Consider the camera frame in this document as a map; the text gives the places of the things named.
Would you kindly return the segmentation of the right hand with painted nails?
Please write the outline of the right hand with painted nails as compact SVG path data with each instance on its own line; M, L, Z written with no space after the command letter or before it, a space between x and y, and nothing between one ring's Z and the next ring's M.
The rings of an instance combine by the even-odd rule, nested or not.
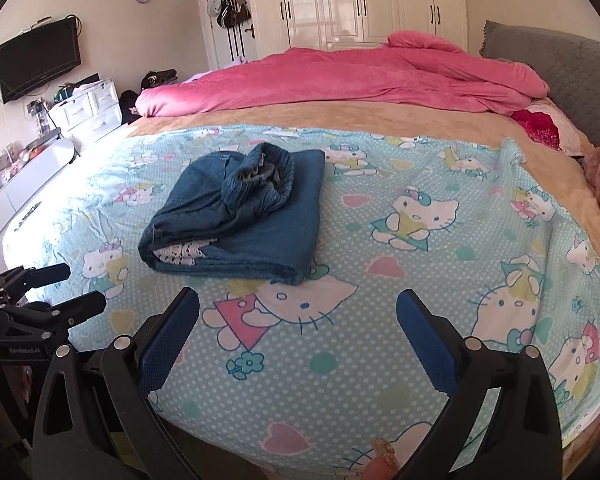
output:
M375 457L366 465L362 480L392 480L400 470L396 450L384 438L373 438Z

